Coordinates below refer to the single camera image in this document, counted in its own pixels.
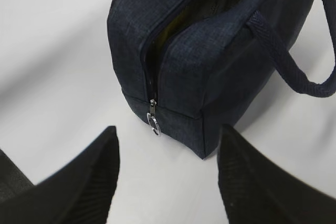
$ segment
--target navy blue bag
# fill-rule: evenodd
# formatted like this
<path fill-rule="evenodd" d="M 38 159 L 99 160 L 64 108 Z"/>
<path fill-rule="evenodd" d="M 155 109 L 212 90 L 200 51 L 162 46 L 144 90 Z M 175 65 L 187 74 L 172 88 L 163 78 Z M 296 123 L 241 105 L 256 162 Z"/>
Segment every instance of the navy blue bag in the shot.
<path fill-rule="evenodd" d="M 113 0 L 113 67 L 134 113 L 205 158 L 276 69 L 298 93 L 328 97 L 288 50 L 313 0 Z M 336 47 L 336 0 L 323 0 Z"/>

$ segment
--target fabric handle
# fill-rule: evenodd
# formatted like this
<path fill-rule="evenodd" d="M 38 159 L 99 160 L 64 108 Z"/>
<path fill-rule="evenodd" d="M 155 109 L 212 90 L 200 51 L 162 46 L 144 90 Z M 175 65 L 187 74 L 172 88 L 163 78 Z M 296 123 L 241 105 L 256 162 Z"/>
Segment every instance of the fabric handle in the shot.
<path fill-rule="evenodd" d="M 336 57 L 336 0 L 322 1 Z M 275 69 L 294 91 L 321 98 L 329 97 L 336 92 L 336 66 L 324 83 L 311 82 L 297 66 L 279 35 L 259 11 L 256 11 L 246 24 L 267 52 Z"/>

